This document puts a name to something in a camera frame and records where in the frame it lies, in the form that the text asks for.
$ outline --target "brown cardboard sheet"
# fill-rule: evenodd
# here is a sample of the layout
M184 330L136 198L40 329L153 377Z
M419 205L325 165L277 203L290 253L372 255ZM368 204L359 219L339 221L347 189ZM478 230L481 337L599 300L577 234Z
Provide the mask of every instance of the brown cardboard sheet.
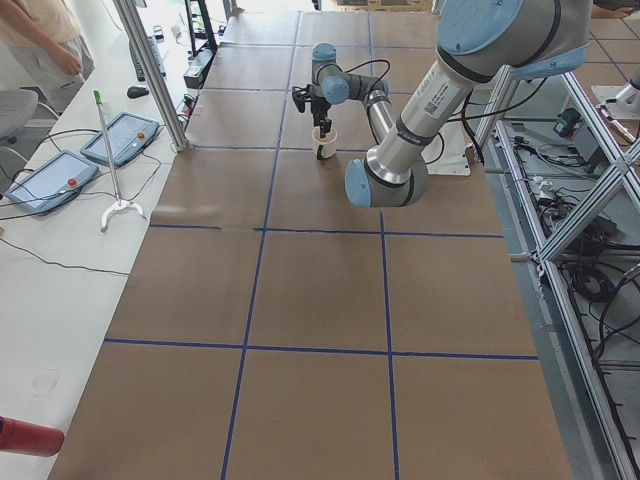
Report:
M223 51L315 42L323 15L240 14ZM374 51L428 62L433 20L420 34L382 15L358 27ZM369 33L341 33L362 44L339 55L370 59ZM289 85L308 83L309 52L295 48ZM482 168L432 177L412 207L352 207L344 169L371 146L362 107L336 108L342 151L318 162L290 92L227 89L243 68L228 60L51 480L221 478L225 455L223 480L571 478ZM409 88L414 70L390 78Z
M242 344L260 234L151 228L108 338Z
M152 225L264 225L274 150L190 149L176 157Z
M219 477L240 352L105 344L50 480Z

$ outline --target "sticker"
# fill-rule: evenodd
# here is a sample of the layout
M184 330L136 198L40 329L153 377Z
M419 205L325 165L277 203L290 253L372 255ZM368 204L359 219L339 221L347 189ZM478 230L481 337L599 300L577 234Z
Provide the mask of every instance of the sticker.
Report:
M437 80L436 72L432 69L418 87L420 104L424 105L422 109L433 118L440 118L460 92L455 85Z

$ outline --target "white table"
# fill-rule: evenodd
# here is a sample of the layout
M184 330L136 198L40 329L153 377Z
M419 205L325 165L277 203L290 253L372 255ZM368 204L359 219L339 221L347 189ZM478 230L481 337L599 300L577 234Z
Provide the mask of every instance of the white table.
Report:
M186 47L168 35L160 44L167 86L174 105L187 89ZM93 90L100 90L107 120L129 111L162 118L151 95L129 99L126 90L139 84L122 34L100 59L95 72L64 112L52 133L75 128L100 128ZM60 148L78 152L91 137L55 137ZM28 164L36 168L57 150L45 142ZM158 167L136 201L150 216L173 162L171 138L163 130L143 156L118 170L123 197L131 197ZM101 172L107 168L101 166ZM83 193L111 192L110 175L88 185ZM135 211L114 215L106 233L100 217L114 202L107 195L81 195L43 217L0 220L2 238L47 260L128 273L147 230L148 221ZM0 207L0 218L25 214L15 206ZM126 276L46 265L0 243L0 415L66 430L90 374L104 333L118 303ZM45 479L54 458L0 452L0 478Z

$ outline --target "black cable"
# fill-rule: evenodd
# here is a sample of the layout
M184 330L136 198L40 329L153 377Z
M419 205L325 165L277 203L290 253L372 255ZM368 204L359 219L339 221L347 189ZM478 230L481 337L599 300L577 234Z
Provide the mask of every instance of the black cable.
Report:
M469 92L469 94L465 97L464 99L464 103L462 104L462 117L461 117L461 121L462 121L462 128L464 129L465 132L467 132L467 135L469 136L469 138L471 139L471 143L473 144L473 149L476 151L476 153L478 154L478 159L480 160L480 163L482 165L484 165L484 154L482 153L482 148L480 148L480 144L478 144L478 141L476 140L476 132L473 131L473 129L471 128L471 125L469 125L469 118L467 117L467 107L469 106L469 101L471 100L471 95L473 94L473 90L471 92Z
M103 270L100 268L91 268L91 267L85 267L83 265L65 265L64 263L60 263L60 262L54 262L54 261L50 261L50 260L45 260L44 258L42 258L40 255L33 253L30 250L27 250L26 248L22 248L19 247L17 245L14 245L11 242L8 242L7 240L5 240L4 238L0 238L0 242L3 242L7 245L9 245L12 248L15 248L16 250L20 250L21 252L25 252L28 253L29 255L31 255L32 257L37 258L38 260L40 260L42 263L45 263L47 265L55 265L58 267L62 267L62 268L67 268L67 269L78 269L78 270L87 270L89 272L99 272L99 273L111 273L113 275L123 275L123 276L128 276L128 273L125 272L118 272L116 270Z
M567 192L572 192L572 193L587 193L591 191L591 190L572 190L567 187L560 187L557 191L559 192L560 190L565 190Z
M4 167L2 166L2 164L1 164L1 163L0 163L0 170L2 170L2 174L3 174L5 177L7 177L7 179L8 179L9 181L11 181L11 183L15 183L15 184L16 184L16 185L18 185L19 187L24 188L24 189L27 191L27 193L28 193L29 195L31 195L32 197L34 197L34 199L35 199L35 195L34 195L34 194L33 194L33 193L32 193L32 192L31 192L27 187L25 187L22 183L20 183L20 182L18 182L17 180L15 180L16 175L18 175L18 173L20 173L20 172L23 172L23 171L25 170L24 168L23 168L22 170L20 170L19 172L17 172L13 177L10 177L10 176L9 176L9 174L8 174L8 173L7 173L7 171L4 169Z
M0 208L12 207L14 205L22 205L24 203L30 203L30 202L33 202L35 200L51 200L51 199L57 198L57 197L59 197L61 195L66 195L69 192L73 192L76 196L77 195L85 195L85 196L89 196L89 195L109 195L111 197L115 197L115 195L113 195L112 193L109 193L109 192L88 192L88 193L83 193L81 191L82 188L84 188L84 186L89 185L90 183L95 182L98 178L104 177L105 175L108 175L108 174L109 174L109 172L102 172L99 175L96 175L95 177L91 178L91 180L87 181L84 185L82 185L80 187L76 187L76 188L74 188L72 190L66 190L64 192L56 192L54 194L47 195L46 197L36 197L31 192L29 192L33 198L31 198L29 200L20 200L20 201L17 201L17 202L5 203L3 205L0 205ZM71 197L70 199L65 201L65 203L63 203L62 205L65 205L66 203L68 203L69 201L73 200L74 198L75 198L75 196ZM13 220L13 219L16 219L16 218L32 217L34 215L43 215L43 214L49 213L50 211L51 210L47 210L47 211L40 212L40 213L30 213L29 215L20 215L20 216L15 216L15 217L5 217L5 218L0 218L0 220Z
M429 162L425 162L425 165L432 165L432 164L436 163L444 155L444 137L442 136L442 134L440 132L438 132L436 135L440 138L440 153L433 160L431 160Z
M367 65L369 63L376 63L376 62L383 62L387 65L387 68L384 72L382 72L382 75L380 75L379 77L375 77L376 81L373 82L373 84L371 84L371 87L369 87L369 91L367 92L367 94L365 95L365 97L368 97L371 92L373 92L374 87L378 84L378 82L380 82L387 73L389 73L389 70L391 70L391 62L389 62L389 60L385 60L385 59L378 59L378 60L369 60L368 62L365 62L361 65L358 65L356 67L353 67L351 70L354 70L356 68L360 68L364 65ZM373 130L373 123L371 122L371 105L369 105L367 107L366 110L367 113L367 121L369 122L369 130L371 130L371 135L373 136L373 140L376 142L376 145L380 145L380 139L376 136L375 131Z
M627 323L626 325L624 325L622 327L613 328L613 329L611 329L611 327L609 327L610 328L609 333L607 333L607 335L602 339L602 352L604 353L605 345L606 345L607 341L612 336L617 335L617 334L621 334L625 330L628 330L629 328L633 327L634 325L637 325L638 323L640 323L640 315L638 315L635 319L633 319L631 322ZM632 342L637 343L637 344L640 345L639 341L637 341L637 340L635 340L635 339L633 339L631 337L628 337L627 335L624 335L624 336L625 336L625 338L631 340Z
M149 184L149 182L151 181L151 179L153 177L155 177L156 173L158 173L158 170L160 170L160 167L162 166L162 162L160 160L158 160L156 157L152 157L151 155L148 155L144 152L144 149L142 150L142 152L140 152L144 157L150 158L152 160L155 160L157 162L156 168L153 170L153 172L151 172L151 175L149 175L147 177L147 179L145 180L145 182L142 184L142 186L140 187L140 189L138 190L138 192L131 198L127 198L125 200L131 202L133 200L135 200L138 195L140 195L142 193L142 191L146 188L146 186Z
M93 133L93 134L95 134L95 133L100 133L100 132L99 132L99 130L95 130L93 128L72 128L71 130L61 130L60 132L50 133L50 134L47 134L46 137L44 137L42 140L40 140L38 142L38 144L36 145L35 150L38 150L40 145L42 145L46 140L50 140L50 141L53 142L53 137L57 137L59 135L64 135L66 133Z
M571 286L594 303L609 302L616 294L613 282L593 265L576 265L571 271Z
M611 299L609 299L609 301L606 303L606 305L604 306L604 308L602 309L602 314L600 315L600 320L599 320L599 324L598 324L598 347L595 349L594 353L594 358L596 360L599 360L600 358L602 358L602 355L604 355L604 349L605 349L605 334L604 334L604 320L607 317L607 313L609 313L609 309L611 308L611 305L613 304L613 300L615 300L616 296L618 295L618 293L620 292L620 290L622 289L622 287L624 287L627 283L629 283L629 281L626 278L622 278L618 284L615 286L614 289L614 293L613 296L611 297Z
M351 67L348 70L344 70L343 73L351 73L354 70L357 70L357 69L362 68L362 67L366 67L367 65L372 65L374 63L384 63L384 64L387 65L387 71L389 71L391 69L391 62L389 62L389 60L384 59L384 58L377 58L375 60L367 60L366 62L362 62L360 65L356 65L355 67Z
M524 105L525 103L527 103L529 100L531 100L542 88L542 86L545 84L545 82L547 81L546 78L542 79L542 81L540 82L540 84L536 87L536 89L531 92L531 94L525 98L524 100L521 100L520 102L516 103L515 105L512 105L510 107L507 108L503 108L502 110L496 110L495 112L491 112L491 113L483 113L481 115L472 115L470 117L459 117L459 118L450 118L449 120L447 120L447 123L450 122L461 122L463 119L464 120L476 120L478 118L485 118L485 117L493 117L494 115L500 115L501 113L506 113L509 112L511 110L514 110L518 107L521 107L522 105Z
M613 396L611 395L611 391L609 390L609 387L607 385L607 381L605 378L605 374L602 371L602 367L600 366L600 364L597 362L597 360L595 359L595 352L593 349L593 345L591 344L592 339L589 337L589 333L587 332L584 322L582 321L582 316L583 314L580 312L580 309L578 307L577 301L575 299L575 295L573 293L573 290L570 287L567 287L567 294L569 296L569 301L571 302L571 306L573 307L576 316L578 317L578 326L580 327L580 331L582 332L582 336L585 339L585 346L587 348L587 351L589 352L589 355L592 358L593 361L593 368L596 372L596 375L598 376L598 380L600 381L600 384L603 387L603 391L605 394L605 397L607 399L607 403L609 405L609 408L611 410L611 416L613 418L613 422L616 425L616 428L618 429L618 431L620 432L620 437L622 439L622 443L624 445L624 448L627 452L627 454L629 455L629 458L631 459L632 462L632 467L633 470L635 472L636 475L640 475L640 469L638 469L638 464L635 461L635 455L634 455L634 451L633 448L629 442L629 436L626 434L626 430L625 430L625 426L622 423L622 420L620 419L620 414L618 413L618 406L619 404L615 402L615 400L613 399Z

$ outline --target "red object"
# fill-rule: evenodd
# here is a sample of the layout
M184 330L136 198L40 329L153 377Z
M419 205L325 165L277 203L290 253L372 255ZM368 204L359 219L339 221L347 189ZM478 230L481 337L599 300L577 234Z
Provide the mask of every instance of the red object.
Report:
M64 433L57 428L0 417L0 450L50 457L62 448Z

